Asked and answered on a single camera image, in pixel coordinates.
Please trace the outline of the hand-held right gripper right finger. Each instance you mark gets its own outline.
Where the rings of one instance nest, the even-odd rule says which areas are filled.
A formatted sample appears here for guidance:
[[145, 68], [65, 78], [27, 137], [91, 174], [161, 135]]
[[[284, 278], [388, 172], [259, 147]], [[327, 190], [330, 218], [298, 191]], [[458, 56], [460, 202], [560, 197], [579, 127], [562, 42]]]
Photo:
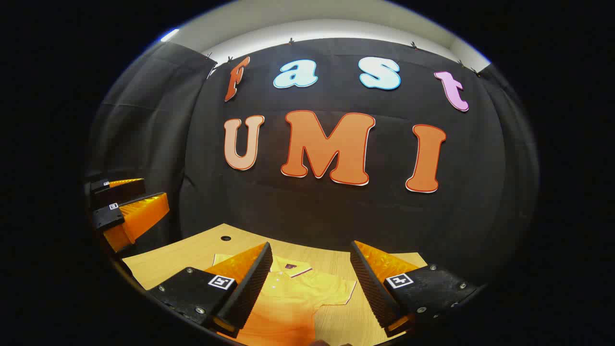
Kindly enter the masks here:
[[351, 242], [351, 264], [387, 337], [433, 329], [481, 292], [445, 267], [418, 267], [359, 241]]

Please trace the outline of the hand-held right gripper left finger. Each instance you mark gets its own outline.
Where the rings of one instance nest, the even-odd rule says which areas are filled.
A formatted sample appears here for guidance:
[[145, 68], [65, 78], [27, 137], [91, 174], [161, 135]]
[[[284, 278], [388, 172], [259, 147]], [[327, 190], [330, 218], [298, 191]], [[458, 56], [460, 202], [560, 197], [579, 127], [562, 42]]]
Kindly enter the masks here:
[[205, 270], [185, 267], [148, 293], [185, 320], [237, 337], [264, 286], [273, 255], [264, 242]]

